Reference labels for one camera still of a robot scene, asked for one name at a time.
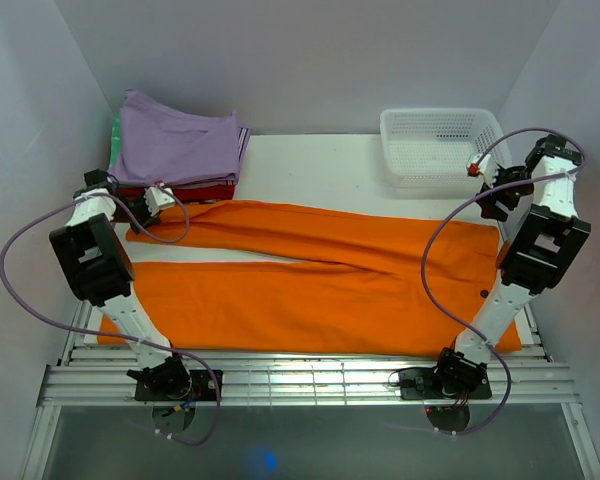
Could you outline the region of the orange trousers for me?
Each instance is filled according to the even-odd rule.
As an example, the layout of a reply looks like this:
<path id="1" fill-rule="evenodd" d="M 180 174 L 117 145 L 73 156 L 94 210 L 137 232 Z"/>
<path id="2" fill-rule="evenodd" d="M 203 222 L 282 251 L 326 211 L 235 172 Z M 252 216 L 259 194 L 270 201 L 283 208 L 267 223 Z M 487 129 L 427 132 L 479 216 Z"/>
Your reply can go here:
<path id="1" fill-rule="evenodd" d="M 178 348 L 434 357 L 496 277 L 496 227 L 257 201 L 166 211 L 130 246 L 176 240 L 256 262 L 142 261 L 135 291 Z"/>

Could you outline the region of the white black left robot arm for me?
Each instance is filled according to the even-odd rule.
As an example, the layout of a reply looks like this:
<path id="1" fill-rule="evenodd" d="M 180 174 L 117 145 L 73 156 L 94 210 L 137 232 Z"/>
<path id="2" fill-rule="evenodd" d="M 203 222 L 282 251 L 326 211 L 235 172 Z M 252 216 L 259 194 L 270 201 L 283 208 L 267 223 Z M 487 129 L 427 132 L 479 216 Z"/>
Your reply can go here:
<path id="1" fill-rule="evenodd" d="M 74 295 L 108 317 L 114 337 L 135 354 L 138 368 L 127 375 L 160 399 L 179 400 L 191 391 L 192 376 L 141 305 L 132 262 L 114 230 L 115 220 L 129 222 L 136 214 L 142 227 L 151 225 L 175 202 L 155 188 L 126 200 L 117 180 L 100 169 L 85 173 L 84 180 L 70 219 L 49 234 L 52 249 Z"/>

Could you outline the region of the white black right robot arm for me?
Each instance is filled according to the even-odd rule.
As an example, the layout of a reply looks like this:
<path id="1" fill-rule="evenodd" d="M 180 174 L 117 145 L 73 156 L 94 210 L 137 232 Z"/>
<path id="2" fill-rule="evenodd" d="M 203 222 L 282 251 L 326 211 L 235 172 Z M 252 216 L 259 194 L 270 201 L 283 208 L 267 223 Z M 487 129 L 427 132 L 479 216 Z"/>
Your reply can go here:
<path id="1" fill-rule="evenodd" d="M 470 159 L 467 174 L 482 181 L 475 201 L 484 219 L 507 220 L 529 196 L 517 233 L 496 260 L 496 280 L 471 323 L 442 350 L 430 384 L 441 397 L 468 397 L 487 384 L 487 365 L 518 312 L 561 281 L 591 233 L 575 208 L 576 174 L 584 154 L 575 142 L 545 129 L 523 164 L 505 168 L 489 151 Z"/>

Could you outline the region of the red folded trousers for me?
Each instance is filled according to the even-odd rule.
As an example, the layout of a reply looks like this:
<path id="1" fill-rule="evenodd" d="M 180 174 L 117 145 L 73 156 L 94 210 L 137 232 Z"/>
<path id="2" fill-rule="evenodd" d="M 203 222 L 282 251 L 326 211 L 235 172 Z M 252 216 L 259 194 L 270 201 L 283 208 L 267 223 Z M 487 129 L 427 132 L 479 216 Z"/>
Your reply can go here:
<path id="1" fill-rule="evenodd" d="M 119 192 L 121 196 L 132 199 L 143 196 L 145 189 L 142 187 L 120 187 Z M 172 192 L 182 203 L 208 203 L 232 200 L 235 186 L 220 184 L 196 188 L 172 187 Z"/>

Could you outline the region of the purple folded trousers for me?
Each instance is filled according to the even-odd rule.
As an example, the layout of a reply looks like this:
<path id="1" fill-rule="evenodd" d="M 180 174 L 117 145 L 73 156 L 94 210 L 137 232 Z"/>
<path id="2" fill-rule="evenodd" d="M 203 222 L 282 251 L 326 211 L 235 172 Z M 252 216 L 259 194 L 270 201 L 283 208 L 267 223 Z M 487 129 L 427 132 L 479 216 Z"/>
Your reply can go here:
<path id="1" fill-rule="evenodd" d="M 251 129 L 236 113 L 184 113 L 129 89 L 118 118 L 119 151 L 109 172 L 121 183 L 189 187 L 238 181 Z"/>

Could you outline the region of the green folded trousers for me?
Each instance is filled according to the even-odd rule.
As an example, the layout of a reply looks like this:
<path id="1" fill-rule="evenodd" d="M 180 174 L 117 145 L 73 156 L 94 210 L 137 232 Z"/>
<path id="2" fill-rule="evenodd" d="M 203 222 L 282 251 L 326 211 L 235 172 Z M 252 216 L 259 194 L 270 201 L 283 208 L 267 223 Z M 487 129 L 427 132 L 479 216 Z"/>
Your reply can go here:
<path id="1" fill-rule="evenodd" d="M 120 112 L 117 111 L 113 117 L 110 136 L 110 158 L 109 167 L 116 165 L 119 154 L 121 152 L 121 128 L 120 128 Z"/>

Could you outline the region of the white plastic basket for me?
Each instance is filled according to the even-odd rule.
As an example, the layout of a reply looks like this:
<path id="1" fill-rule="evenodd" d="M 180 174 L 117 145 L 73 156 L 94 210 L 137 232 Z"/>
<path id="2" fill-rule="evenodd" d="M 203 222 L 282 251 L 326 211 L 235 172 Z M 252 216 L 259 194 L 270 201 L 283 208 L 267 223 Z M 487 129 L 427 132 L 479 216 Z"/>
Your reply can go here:
<path id="1" fill-rule="evenodd" d="M 462 198 L 482 185 L 467 165 L 503 131 L 495 116 L 476 108 L 387 109 L 380 115 L 391 184 L 431 198 Z"/>

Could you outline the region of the aluminium frame rail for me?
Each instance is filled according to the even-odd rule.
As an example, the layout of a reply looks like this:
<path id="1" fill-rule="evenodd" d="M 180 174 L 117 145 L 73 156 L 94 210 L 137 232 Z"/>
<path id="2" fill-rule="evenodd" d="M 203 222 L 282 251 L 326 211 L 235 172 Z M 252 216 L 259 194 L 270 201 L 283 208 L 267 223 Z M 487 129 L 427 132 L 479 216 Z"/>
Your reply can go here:
<path id="1" fill-rule="evenodd" d="M 597 458 L 569 367 L 550 360 L 530 309 L 516 318 L 523 348 L 506 355 L 513 381 L 509 404 L 557 404 L 562 410 L 582 473 L 600 479 Z M 364 355 L 301 355 L 206 352 L 221 369 L 225 406 L 394 405 L 388 386 L 393 371 L 425 360 Z M 124 346 L 99 346 L 93 336 L 70 334 L 56 366 L 47 369 L 33 433 L 21 473 L 40 479 L 65 406 L 132 406 L 135 387 L 127 377 L 134 357 Z"/>

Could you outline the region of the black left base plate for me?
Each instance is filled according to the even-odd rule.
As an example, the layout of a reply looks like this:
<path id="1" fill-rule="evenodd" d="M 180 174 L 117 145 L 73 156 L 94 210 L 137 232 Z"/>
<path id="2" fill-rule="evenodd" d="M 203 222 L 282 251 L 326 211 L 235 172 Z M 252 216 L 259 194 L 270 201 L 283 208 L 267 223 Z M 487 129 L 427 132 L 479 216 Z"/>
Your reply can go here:
<path id="1" fill-rule="evenodd" d="M 189 389 L 181 396 L 168 396 L 154 394 L 146 386 L 136 384 L 133 399 L 140 402 L 184 402 L 193 398 L 195 401 L 215 401 L 216 391 L 222 394 L 224 372 L 220 369 L 213 370 L 216 380 L 206 369 L 190 369 L 191 384 Z"/>

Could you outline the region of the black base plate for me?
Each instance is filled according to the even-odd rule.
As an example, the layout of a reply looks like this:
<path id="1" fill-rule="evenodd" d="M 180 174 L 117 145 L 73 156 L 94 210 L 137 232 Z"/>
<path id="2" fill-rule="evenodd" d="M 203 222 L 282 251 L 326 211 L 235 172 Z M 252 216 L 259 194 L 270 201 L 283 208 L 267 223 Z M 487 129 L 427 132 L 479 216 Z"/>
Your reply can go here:
<path id="1" fill-rule="evenodd" d="M 190 369 L 191 384 L 189 389 L 181 396 L 168 396 L 154 394 L 146 386 L 136 384 L 133 399 L 140 402 L 184 402 L 193 398 L 195 401 L 215 401 L 216 391 L 222 394 L 224 372 L 220 369 L 213 370 L 216 380 L 206 369 Z"/>
<path id="2" fill-rule="evenodd" d="M 487 400 L 492 390 L 487 379 L 478 382 L 434 367 L 411 367 L 397 372 L 402 400 Z"/>

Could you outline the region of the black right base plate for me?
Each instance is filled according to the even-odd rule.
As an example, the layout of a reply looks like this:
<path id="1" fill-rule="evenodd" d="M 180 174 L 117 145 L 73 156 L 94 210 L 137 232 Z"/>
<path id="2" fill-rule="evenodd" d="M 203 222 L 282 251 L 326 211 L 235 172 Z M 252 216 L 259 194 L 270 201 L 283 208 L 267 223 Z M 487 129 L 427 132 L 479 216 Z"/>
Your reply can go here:
<path id="1" fill-rule="evenodd" d="M 492 390 L 487 379 L 478 382 L 434 367 L 411 367 L 397 372 L 402 400 L 487 400 Z"/>

